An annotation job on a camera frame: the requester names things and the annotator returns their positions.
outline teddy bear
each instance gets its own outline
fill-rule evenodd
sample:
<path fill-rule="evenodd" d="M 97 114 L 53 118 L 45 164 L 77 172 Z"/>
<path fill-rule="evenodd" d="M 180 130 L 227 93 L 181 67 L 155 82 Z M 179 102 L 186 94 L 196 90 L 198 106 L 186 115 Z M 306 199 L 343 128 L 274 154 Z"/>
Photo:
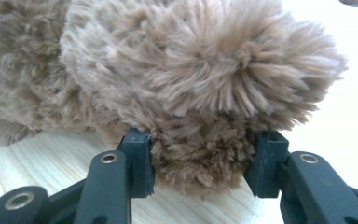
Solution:
<path fill-rule="evenodd" d="M 0 0 L 0 143 L 150 132 L 157 185 L 239 186 L 259 133 L 305 123 L 346 70 L 279 0 Z"/>

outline tabletop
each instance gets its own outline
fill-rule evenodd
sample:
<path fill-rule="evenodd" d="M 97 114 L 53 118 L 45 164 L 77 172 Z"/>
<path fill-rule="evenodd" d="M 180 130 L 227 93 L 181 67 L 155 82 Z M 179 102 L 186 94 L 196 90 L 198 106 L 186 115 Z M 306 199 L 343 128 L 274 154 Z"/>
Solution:
<path fill-rule="evenodd" d="M 321 22 L 347 55 L 349 70 L 309 123 L 282 134 L 290 151 L 319 154 L 358 189 L 358 7 L 338 0 L 283 0 L 283 5 L 298 20 Z M 0 147 L 0 196 L 22 186 L 60 191 L 83 179 L 91 159 L 106 150 L 93 132 L 42 132 Z M 253 197 L 245 181 L 239 189 L 205 200 L 156 189 L 147 199 L 132 200 L 132 218 L 133 223 L 282 223 L 279 199 Z"/>

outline metal screw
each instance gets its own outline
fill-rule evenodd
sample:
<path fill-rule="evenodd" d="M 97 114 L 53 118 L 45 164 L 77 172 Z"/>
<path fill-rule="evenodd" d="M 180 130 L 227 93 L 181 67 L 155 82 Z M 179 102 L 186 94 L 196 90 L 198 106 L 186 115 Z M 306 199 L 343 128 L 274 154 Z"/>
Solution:
<path fill-rule="evenodd" d="M 117 155 L 115 153 L 105 154 L 101 157 L 100 161 L 102 163 L 112 163 L 117 160 Z"/>
<path fill-rule="evenodd" d="M 315 163 L 319 162 L 318 158 L 316 158 L 315 156 L 312 156 L 310 154 L 307 154 L 307 153 L 300 154 L 300 158 L 302 161 L 311 163 L 311 164 L 315 164 Z"/>
<path fill-rule="evenodd" d="M 24 207 L 34 199 L 34 194 L 31 191 L 18 193 L 11 197 L 5 203 L 6 210 L 17 210 Z"/>

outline wooden table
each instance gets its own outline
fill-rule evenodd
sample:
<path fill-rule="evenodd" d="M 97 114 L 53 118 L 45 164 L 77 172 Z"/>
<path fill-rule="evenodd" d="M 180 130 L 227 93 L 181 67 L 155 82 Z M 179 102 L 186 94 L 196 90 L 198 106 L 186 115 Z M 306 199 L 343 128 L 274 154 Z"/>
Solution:
<path fill-rule="evenodd" d="M 335 36 L 350 70 L 336 83 L 321 110 L 306 125 L 282 132 L 290 150 L 305 150 L 327 159 L 351 186 L 358 188 L 358 8 L 337 1 L 286 0 L 296 18 L 320 21 Z M 42 132 L 9 147 L 0 147 L 0 196 L 37 185 L 49 194 L 86 176 L 90 160 L 107 148 L 97 133 Z M 205 201 L 168 189 L 132 200 L 133 223 L 282 223 L 279 200 L 260 200 L 243 181 L 241 188 Z"/>

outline plush toy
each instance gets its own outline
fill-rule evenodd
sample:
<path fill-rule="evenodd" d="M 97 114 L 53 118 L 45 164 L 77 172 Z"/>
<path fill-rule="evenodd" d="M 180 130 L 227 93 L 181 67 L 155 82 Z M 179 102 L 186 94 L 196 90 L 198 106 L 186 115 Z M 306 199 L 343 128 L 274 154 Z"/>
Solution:
<path fill-rule="evenodd" d="M 158 184 L 236 188 L 264 131 L 304 123 L 346 69 L 277 0 L 0 0 L 0 142 L 149 131 Z"/>

